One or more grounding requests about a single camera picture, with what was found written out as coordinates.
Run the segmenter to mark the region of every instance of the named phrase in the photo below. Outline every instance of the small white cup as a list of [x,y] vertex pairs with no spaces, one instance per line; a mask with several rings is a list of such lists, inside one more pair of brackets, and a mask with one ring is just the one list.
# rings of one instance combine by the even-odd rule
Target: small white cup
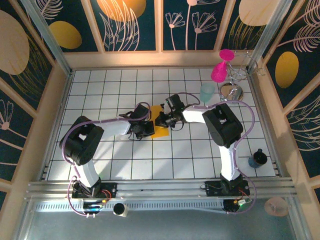
[[113,207],[113,214],[125,218],[128,214],[128,207],[122,203],[117,203]]

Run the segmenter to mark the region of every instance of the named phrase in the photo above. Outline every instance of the blue cup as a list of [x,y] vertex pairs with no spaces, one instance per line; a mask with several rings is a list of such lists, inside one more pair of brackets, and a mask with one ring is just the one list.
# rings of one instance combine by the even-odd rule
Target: blue cup
[[258,149],[251,157],[249,157],[249,165],[252,168],[258,169],[262,165],[266,164],[267,156],[262,152],[262,149]]
[[200,100],[203,103],[207,103],[212,98],[215,92],[215,84],[213,82],[204,83],[200,89]]

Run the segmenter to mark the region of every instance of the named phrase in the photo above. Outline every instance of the light blue cup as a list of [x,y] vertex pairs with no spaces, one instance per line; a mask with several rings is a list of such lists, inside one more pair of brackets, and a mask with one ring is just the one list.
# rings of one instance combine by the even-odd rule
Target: light blue cup
[[203,103],[207,103],[212,98],[215,92],[215,84],[213,82],[204,83],[200,89],[200,100]]

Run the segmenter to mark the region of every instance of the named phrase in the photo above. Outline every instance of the white tile floor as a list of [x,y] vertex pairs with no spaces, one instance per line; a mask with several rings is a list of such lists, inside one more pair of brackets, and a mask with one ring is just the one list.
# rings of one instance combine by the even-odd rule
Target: white tile floor
[[[59,141],[79,116],[110,119],[131,111],[139,102],[159,105],[177,92],[199,96],[201,84],[211,81],[211,72],[211,68],[76,71],[45,179],[68,180],[75,174],[62,159]],[[239,168],[252,177],[275,176],[249,83],[243,80],[239,85],[244,90],[243,101],[253,107],[256,121],[253,131],[238,147]],[[220,102],[218,92],[217,84],[208,105]],[[185,104],[195,101],[191,96],[180,98]],[[248,109],[238,104],[230,106],[244,130],[248,130]],[[182,130],[153,140],[132,141],[127,135],[102,137],[93,162],[102,180],[219,178],[220,152],[210,138],[208,129],[200,123],[185,124]],[[268,156],[268,162],[254,169],[248,158],[258,149]]]

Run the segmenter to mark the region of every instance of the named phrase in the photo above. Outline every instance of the pink circle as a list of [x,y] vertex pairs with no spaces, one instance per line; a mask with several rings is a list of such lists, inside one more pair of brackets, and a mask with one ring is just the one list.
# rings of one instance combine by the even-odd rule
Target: pink circle
[[235,58],[235,54],[229,49],[221,50],[219,55],[220,55],[220,58],[222,58],[225,61],[231,61],[232,59]]

